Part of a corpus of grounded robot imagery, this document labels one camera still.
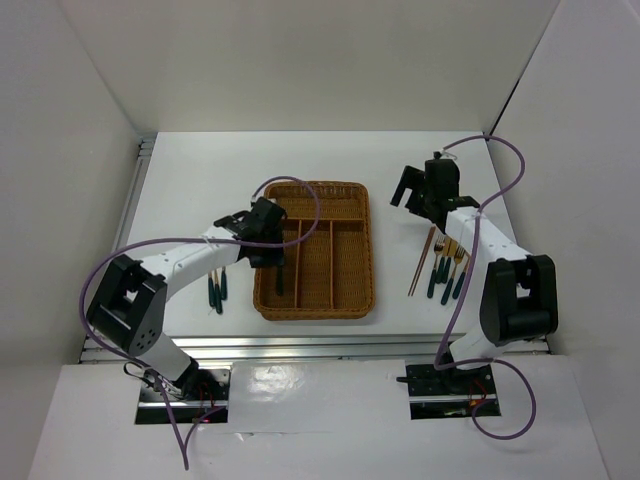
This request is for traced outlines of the gold fork green handle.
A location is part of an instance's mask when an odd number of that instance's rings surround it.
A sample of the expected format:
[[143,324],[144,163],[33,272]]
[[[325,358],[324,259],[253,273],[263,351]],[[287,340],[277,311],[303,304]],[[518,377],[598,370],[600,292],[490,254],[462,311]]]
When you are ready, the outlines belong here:
[[221,269],[221,274],[220,274],[220,294],[221,294],[221,300],[222,301],[226,301],[228,299],[228,282],[227,282],[226,267],[223,267]]

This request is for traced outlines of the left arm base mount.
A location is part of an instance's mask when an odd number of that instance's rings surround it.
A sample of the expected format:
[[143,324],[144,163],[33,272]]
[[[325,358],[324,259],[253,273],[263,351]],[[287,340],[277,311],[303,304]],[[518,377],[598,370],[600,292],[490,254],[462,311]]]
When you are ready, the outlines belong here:
[[[164,397],[153,376],[132,362],[125,363],[123,371],[127,376],[140,381],[135,424],[169,424]],[[176,386],[163,377],[160,380],[177,424],[192,424],[201,417],[204,423],[228,422],[231,385],[229,368],[200,370],[194,379],[182,386]]]

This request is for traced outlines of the gold spoon pile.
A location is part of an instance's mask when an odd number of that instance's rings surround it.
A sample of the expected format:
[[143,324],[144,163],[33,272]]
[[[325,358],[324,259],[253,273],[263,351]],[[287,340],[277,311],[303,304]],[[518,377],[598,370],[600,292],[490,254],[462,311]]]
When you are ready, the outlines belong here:
[[426,293],[426,296],[428,299],[431,299],[434,296],[436,280],[438,277],[439,257],[443,253],[445,244],[446,244],[446,237],[444,235],[440,235],[434,243],[435,258],[434,258],[434,263],[433,263],[429,284],[427,287],[427,293]]

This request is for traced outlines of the gold spoon green handle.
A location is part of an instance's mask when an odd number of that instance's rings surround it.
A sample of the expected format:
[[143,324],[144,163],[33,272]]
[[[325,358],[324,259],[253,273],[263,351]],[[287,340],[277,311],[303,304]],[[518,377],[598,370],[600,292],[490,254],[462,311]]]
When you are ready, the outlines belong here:
[[220,286],[219,276],[218,276],[217,270],[214,270],[213,276],[214,276],[215,310],[216,310],[217,314],[222,315],[223,314],[223,304],[222,304],[223,300],[222,300],[221,286]]
[[207,285],[208,285],[208,303],[209,303],[209,306],[212,309],[216,309],[217,295],[216,295],[216,291],[215,291],[215,284],[214,284],[212,273],[208,274]]

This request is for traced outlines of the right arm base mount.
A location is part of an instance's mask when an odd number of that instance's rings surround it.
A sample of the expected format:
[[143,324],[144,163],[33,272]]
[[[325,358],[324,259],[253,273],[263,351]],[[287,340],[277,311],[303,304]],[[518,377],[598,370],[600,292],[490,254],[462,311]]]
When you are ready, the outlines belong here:
[[407,365],[396,382],[407,387],[412,420],[470,418],[476,407],[478,417],[501,415],[489,366],[437,371],[430,364]]

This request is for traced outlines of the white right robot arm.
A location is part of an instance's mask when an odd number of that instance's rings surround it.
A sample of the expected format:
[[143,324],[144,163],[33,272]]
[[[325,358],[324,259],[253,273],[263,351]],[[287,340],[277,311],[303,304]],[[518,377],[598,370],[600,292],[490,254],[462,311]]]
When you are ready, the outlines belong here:
[[[470,255],[458,303],[434,360],[436,379],[448,392],[460,391],[471,369],[497,360],[509,345],[554,333],[559,324],[556,268],[546,254],[534,255],[511,241],[484,214],[497,193],[480,203],[460,194],[454,160],[406,166],[391,204],[410,192],[405,208],[432,222]],[[448,339],[461,312],[477,266],[485,271],[476,324],[461,338]]]

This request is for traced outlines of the gold knife green handle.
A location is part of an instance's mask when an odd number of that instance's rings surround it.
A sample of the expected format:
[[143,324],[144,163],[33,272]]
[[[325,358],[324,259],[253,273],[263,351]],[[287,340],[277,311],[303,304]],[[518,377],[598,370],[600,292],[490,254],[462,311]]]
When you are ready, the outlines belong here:
[[278,296],[284,295],[284,267],[282,265],[276,268],[276,294]]

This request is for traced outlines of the brown wicker cutlery tray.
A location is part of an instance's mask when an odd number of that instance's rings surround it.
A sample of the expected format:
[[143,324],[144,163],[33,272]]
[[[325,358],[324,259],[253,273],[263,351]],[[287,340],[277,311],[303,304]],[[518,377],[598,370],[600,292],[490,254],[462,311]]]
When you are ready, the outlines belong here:
[[284,295],[276,294],[276,268],[254,276],[254,308],[270,321],[350,320],[375,306],[369,196],[360,183],[312,181],[316,196],[294,182],[274,183],[264,196],[287,213],[286,242],[318,220],[305,241],[284,249]]

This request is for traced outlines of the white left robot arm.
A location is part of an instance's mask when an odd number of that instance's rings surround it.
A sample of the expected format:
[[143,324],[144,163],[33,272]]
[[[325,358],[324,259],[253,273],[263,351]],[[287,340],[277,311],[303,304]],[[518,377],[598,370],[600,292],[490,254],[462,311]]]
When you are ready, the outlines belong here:
[[178,291],[214,270],[247,259],[253,268],[281,267],[286,211],[258,198],[250,210],[225,216],[195,243],[181,243],[135,260],[126,254],[110,261],[86,314],[121,351],[155,370],[176,399],[193,395],[208,375],[197,361],[163,333],[165,304]]

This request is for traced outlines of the gold knife pile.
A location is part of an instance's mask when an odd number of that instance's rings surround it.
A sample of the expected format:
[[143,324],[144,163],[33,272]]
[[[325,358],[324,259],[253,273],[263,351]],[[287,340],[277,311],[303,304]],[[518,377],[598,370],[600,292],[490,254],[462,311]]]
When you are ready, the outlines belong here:
[[444,242],[444,248],[440,257],[440,262],[439,262],[437,273],[436,273],[436,284],[441,284],[443,282],[445,265],[447,261],[446,259],[448,258],[449,250],[451,248],[450,245],[451,245],[451,238],[446,237]]

